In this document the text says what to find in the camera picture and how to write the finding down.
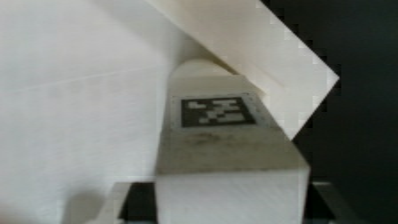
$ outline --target white cardboard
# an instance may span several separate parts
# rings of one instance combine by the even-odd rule
[[[269,24],[273,16],[260,4],[227,2],[241,8],[241,12],[230,11],[237,18],[250,12],[246,7],[253,9],[257,6],[260,16],[255,21],[260,26],[269,25],[262,27],[262,33],[243,31],[252,34],[246,38],[257,33],[262,41],[264,34],[275,32],[269,41],[276,41],[285,29],[276,20]],[[166,77],[186,59],[211,57],[211,54],[143,0],[0,0],[0,3],[0,221],[6,224],[77,224],[95,216],[113,182],[150,179]],[[225,7],[212,6],[207,8],[212,12]],[[161,11],[177,15],[168,9],[163,7]],[[196,18],[214,19],[212,12]],[[189,23],[180,24],[177,18],[172,21],[207,47],[198,35],[205,30],[191,26],[193,32],[186,29]],[[223,23],[223,20],[214,21],[212,25]],[[314,55],[305,47],[298,48],[294,36],[287,36],[289,41],[276,42],[273,47],[260,44],[255,51],[225,54],[227,57],[236,55],[232,62],[225,60],[227,64],[260,87],[275,82],[268,82],[268,76],[259,75],[264,73],[243,63],[239,56],[266,52],[259,59],[273,63],[285,56],[280,49],[298,51],[298,55],[273,65],[294,71],[294,83],[308,83],[305,87],[319,87],[319,91],[300,96],[310,105],[301,110],[292,107],[294,103],[285,111],[269,107],[282,127],[300,122],[298,112],[303,112],[305,121],[335,81],[324,65],[310,64]],[[257,42],[255,38],[243,38],[239,44],[246,40]],[[276,80],[280,70],[269,67],[262,71]]]

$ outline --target black and white square marker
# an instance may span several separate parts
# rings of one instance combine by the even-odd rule
[[[255,124],[241,97],[182,99],[182,127]]]

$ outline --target black background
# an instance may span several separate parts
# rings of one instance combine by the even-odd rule
[[[268,0],[339,74],[294,143],[360,218],[398,223],[398,1]]]

